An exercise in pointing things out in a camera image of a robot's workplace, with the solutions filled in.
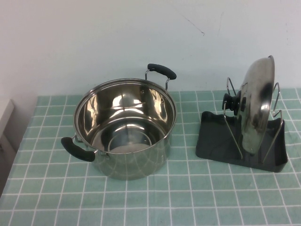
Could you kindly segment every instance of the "pot lid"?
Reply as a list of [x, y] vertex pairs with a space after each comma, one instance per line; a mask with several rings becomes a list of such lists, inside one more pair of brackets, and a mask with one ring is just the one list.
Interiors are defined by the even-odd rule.
[[264, 137], [273, 95], [275, 64], [272, 56], [255, 61], [235, 97], [225, 94], [223, 104], [241, 117], [239, 145], [247, 152], [258, 152]]

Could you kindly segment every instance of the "white wall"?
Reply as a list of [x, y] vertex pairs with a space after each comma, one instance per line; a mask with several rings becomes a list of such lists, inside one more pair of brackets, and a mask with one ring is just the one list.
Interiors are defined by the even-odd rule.
[[143, 78], [148, 63], [178, 74], [170, 90], [225, 89], [273, 55], [280, 85], [301, 86], [300, 40], [299, 0], [3, 0], [0, 95], [16, 105], [7, 133], [22, 138], [37, 95]]

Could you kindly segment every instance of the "stainless steel pot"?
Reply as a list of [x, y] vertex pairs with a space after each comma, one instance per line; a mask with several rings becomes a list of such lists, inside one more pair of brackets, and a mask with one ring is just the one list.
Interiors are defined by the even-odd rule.
[[[165, 75], [166, 89], [147, 80], [148, 71]], [[118, 79], [88, 93], [74, 114], [75, 138], [87, 150], [63, 137], [64, 148], [74, 157], [93, 162], [105, 175], [122, 180], [148, 176], [165, 163], [176, 122], [176, 107], [167, 92], [176, 74], [149, 64], [142, 79]]]

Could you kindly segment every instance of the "pot rim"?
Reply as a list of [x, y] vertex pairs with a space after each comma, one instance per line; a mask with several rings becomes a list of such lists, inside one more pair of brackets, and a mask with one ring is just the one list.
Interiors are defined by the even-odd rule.
[[[79, 131], [79, 127], [78, 127], [78, 123], [77, 123], [78, 119], [79, 119], [79, 112], [80, 112], [80, 109], [82, 109], [83, 105], [91, 97], [93, 97], [94, 95], [96, 95], [100, 89], [106, 89], [106, 88], [108, 88], [110, 86], [115, 86], [115, 85], [118, 85], [118, 84], [120, 84], [122, 82], [132, 82], [132, 83], [138, 82], [138, 83], [146, 84], [146, 85], [153, 86], [154, 88], [156, 88], [156, 90], [159, 91], [159, 93], [165, 94], [170, 99], [170, 103], [172, 104], [172, 107], [173, 107], [173, 110], [174, 110], [174, 117], [173, 117], [174, 121], [173, 121], [171, 127], [169, 128], [169, 131], [164, 135], [164, 137], [162, 137], [158, 142], [152, 144], [151, 146], [149, 146], [147, 148], [144, 148], [142, 150], [135, 151], [135, 152], [128, 152], [128, 153], [106, 152], [106, 151], [103, 151], [103, 150], [95, 148], [94, 146], [92, 146], [89, 142], [87, 142], [83, 138], [83, 136], [81, 135], [81, 133]], [[73, 127], [75, 129], [76, 135], [82, 140], [82, 142], [84, 144], [86, 144], [88, 147], [91, 147], [91, 148], [95, 149], [94, 153], [96, 153], [97, 151], [100, 151], [102, 153], [109, 153], [109, 154], [131, 154], [131, 153], [137, 153], [137, 152], [141, 152], [141, 151], [147, 150], [149, 148], [152, 148], [156, 144], [160, 143], [162, 140], [166, 139], [170, 135], [171, 131], [173, 130], [173, 128], [175, 126], [175, 123], [176, 123], [176, 120], [177, 120], [177, 116], [178, 116], [178, 112], [177, 112], [177, 109], [176, 109], [176, 106], [175, 106], [175, 102], [174, 102], [173, 98], [170, 96], [169, 92], [166, 89], [164, 89], [162, 86], [160, 86], [160, 85], [158, 85], [158, 84], [156, 84], [156, 83], [154, 83], [152, 81], [144, 80], [144, 79], [136, 79], [136, 78], [115, 79], [115, 80], [104, 82], [104, 83], [102, 83], [102, 84], [94, 87], [93, 89], [91, 89], [90, 91], [88, 91], [83, 96], [83, 98], [81, 99], [81, 101], [78, 103], [78, 105], [77, 105], [77, 107], [75, 109], [74, 115], [73, 115]]]

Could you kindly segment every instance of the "lid holder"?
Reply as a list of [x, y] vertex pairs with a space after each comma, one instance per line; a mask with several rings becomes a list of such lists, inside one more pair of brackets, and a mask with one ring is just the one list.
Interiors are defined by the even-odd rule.
[[[229, 82], [230, 82], [230, 84], [232, 86], [232, 90], [233, 90], [234, 95], [235, 95], [234, 97], [232, 97], [230, 95]], [[268, 154], [269, 154], [269, 152], [270, 152], [273, 144], [275, 143], [275, 140], [276, 140], [276, 138], [277, 138], [277, 136], [278, 136], [278, 134], [279, 134], [279, 132], [281, 130], [282, 124], [283, 124], [282, 110], [280, 109], [277, 113], [275, 113], [275, 109], [276, 109], [278, 98], [279, 98], [279, 94], [280, 94], [280, 86], [279, 86], [278, 82], [275, 84], [273, 92], [275, 91], [276, 87], [278, 88], [278, 92], [277, 92], [277, 97], [276, 97], [276, 101], [275, 101], [274, 108], [273, 108], [272, 117], [275, 118], [278, 114], [280, 114], [280, 126], [279, 126], [279, 129], [277, 130], [274, 138], [272, 139], [272, 142], [271, 142], [271, 144], [269, 146], [269, 149], [268, 149], [266, 155], [264, 156], [263, 161], [261, 162], [261, 164], [263, 164], [264, 161], [266, 160], [266, 158], [267, 158], [267, 156], [268, 156]], [[233, 132], [232, 132], [232, 130], [231, 130], [231, 128], [230, 128], [230, 126], [229, 126], [229, 124], [227, 122], [227, 118], [226, 118], [226, 109], [232, 110], [234, 112], [234, 115], [237, 115], [237, 111], [238, 111], [239, 106], [240, 106], [240, 104], [238, 103], [238, 101], [240, 102], [240, 97], [241, 97], [241, 93], [240, 92], [238, 92], [236, 94], [235, 89], [234, 89], [233, 84], [232, 84], [232, 81], [231, 81], [231, 79], [229, 77], [227, 78], [227, 91], [228, 91], [228, 94], [225, 94], [224, 99], [223, 99], [223, 105], [222, 105], [223, 116], [224, 116], [224, 120], [225, 120], [225, 122], [227, 124], [227, 127], [228, 127], [228, 129], [229, 129], [229, 131], [231, 133], [231, 136], [232, 136], [232, 138], [233, 138], [233, 140], [234, 140], [234, 142], [235, 142], [235, 144], [236, 144], [236, 146], [238, 148], [238, 151], [239, 151], [239, 154], [240, 154], [240, 158], [243, 159], [243, 155], [242, 155], [242, 152], [240, 150], [240, 147], [239, 147], [239, 145], [238, 145], [238, 143], [237, 143], [237, 141], [236, 141], [236, 139], [235, 139], [235, 137], [233, 135]]]
[[280, 132], [280, 130], [281, 130], [282, 124], [283, 124], [282, 110], [280, 109], [277, 113], [275, 113], [277, 101], [278, 101], [279, 94], [280, 94], [280, 86], [279, 86], [279, 83], [278, 83], [278, 82], [275, 84], [274, 89], [273, 89], [273, 92], [275, 91], [275, 88], [276, 88], [276, 87], [278, 88], [278, 93], [277, 93], [277, 98], [276, 98], [276, 101], [275, 101], [275, 104], [274, 104], [272, 117], [275, 118], [275, 117], [280, 113], [280, 126], [279, 126], [279, 129], [277, 130], [277, 132], [276, 132], [276, 134], [275, 134], [273, 140], [272, 140], [271, 145], [269, 146], [268, 152], [267, 152], [267, 154], [265, 155], [265, 157], [264, 157], [264, 159], [263, 159], [263, 161], [262, 161], [262, 164], [263, 164], [264, 161], [266, 160], [266, 158], [267, 158], [267, 156], [268, 156], [268, 154], [269, 154], [269, 152], [270, 152], [270, 150], [271, 150], [271, 148], [272, 148], [272, 146], [273, 146], [273, 144], [274, 144], [274, 142], [275, 142], [275, 140], [276, 140], [276, 138], [277, 138], [277, 136], [278, 136], [278, 134], [279, 134], [279, 132]]
[[[230, 94], [229, 82], [230, 82], [230, 84], [232, 86], [232, 90], [233, 90], [234, 95], [235, 95], [234, 97], [232, 97], [231, 94]], [[237, 147], [237, 149], [239, 151], [240, 159], [243, 159], [243, 154], [242, 154], [242, 152], [240, 150], [240, 147], [239, 147], [239, 145], [238, 145], [238, 143], [237, 143], [237, 141], [236, 141], [236, 139], [235, 139], [235, 137], [234, 137], [234, 135], [232, 133], [232, 130], [231, 130], [231, 128], [230, 128], [230, 126], [229, 126], [229, 124], [227, 122], [227, 118], [226, 118], [226, 109], [230, 109], [230, 110], [234, 111], [234, 114], [237, 115], [237, 111], [239, 109], [239, 102], [240, 102], [240, 93], [238, 93], [238, 95], [236, 95], [236, 92], [235, 92], [235, 89], [233, 87], [233, 84], [232, 84], [232, 81], [231, 81], [230, 77], [227, 78], [227, 91], [228, 91], [228, 95], [225, 94], [223, 102], [222, 102], [223, 103], [222, 109], [223, 109], [224, 120], [225, 120], [225, 122], [227, 124], [227, 127], [228, 127], [228, 129], [229, 129], [229, 131], [231, 133], [231, 136], [232, 136], [232, 138], [233, 138], [233, 140], [234, 140], [234, 142], [236, 144], [236, 147]]]

